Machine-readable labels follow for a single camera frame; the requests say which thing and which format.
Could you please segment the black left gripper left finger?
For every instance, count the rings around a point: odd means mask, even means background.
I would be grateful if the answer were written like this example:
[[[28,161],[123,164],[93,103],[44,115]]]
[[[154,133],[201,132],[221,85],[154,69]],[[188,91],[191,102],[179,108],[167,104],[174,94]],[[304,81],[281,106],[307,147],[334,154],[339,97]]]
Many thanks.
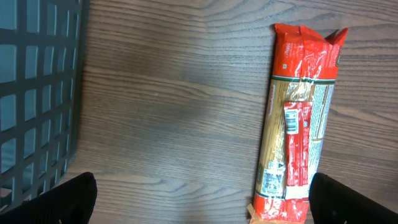
[[[2,214],[1,224],[88,224],[97,194],[93,173],[84,172]]]

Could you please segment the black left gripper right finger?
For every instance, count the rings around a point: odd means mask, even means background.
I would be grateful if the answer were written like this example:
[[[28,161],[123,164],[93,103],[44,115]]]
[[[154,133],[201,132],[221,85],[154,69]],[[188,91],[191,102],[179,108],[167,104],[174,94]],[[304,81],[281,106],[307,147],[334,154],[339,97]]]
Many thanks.
[[[315,223],[397,224],[397,213],[323,173],[313,176],[309,193]]]

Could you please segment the red sachet stick packet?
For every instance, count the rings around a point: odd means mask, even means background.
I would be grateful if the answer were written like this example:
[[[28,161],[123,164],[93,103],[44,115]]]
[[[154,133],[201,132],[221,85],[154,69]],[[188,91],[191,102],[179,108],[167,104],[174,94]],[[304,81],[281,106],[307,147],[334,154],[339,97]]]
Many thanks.
[[[287,153],[286,199],[308,197],[308,162],[312,103],[286,102],[285,148]]]

